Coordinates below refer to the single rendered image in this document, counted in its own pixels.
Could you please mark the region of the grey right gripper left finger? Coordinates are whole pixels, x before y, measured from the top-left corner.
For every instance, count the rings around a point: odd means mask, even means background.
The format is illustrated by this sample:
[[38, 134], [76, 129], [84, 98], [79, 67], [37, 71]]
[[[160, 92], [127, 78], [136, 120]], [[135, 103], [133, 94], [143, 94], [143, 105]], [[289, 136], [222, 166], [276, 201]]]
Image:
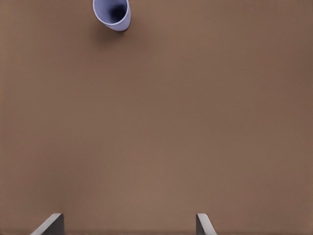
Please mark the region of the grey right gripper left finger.
[[64, 235], [64, 215], [52, 214], [30, 235]]

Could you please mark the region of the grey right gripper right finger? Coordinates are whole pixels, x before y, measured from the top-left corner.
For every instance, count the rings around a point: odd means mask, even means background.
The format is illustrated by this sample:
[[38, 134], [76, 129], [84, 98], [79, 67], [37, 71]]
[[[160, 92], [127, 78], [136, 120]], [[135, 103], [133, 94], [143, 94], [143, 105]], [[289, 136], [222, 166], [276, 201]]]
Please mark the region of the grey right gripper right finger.
[[209, 217], [205, 213], [196, 214], [196, 235], [217, 235]]

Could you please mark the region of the lavender blue cup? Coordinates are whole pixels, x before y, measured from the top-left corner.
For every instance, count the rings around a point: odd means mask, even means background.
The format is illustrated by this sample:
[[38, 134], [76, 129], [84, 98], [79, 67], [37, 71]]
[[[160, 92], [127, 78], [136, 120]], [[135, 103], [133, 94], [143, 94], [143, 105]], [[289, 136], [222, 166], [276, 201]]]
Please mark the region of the lavender blue cup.
[[96, 18], [114, 31], [125, 31], [131, 23], [129, 0], [93, 0]]

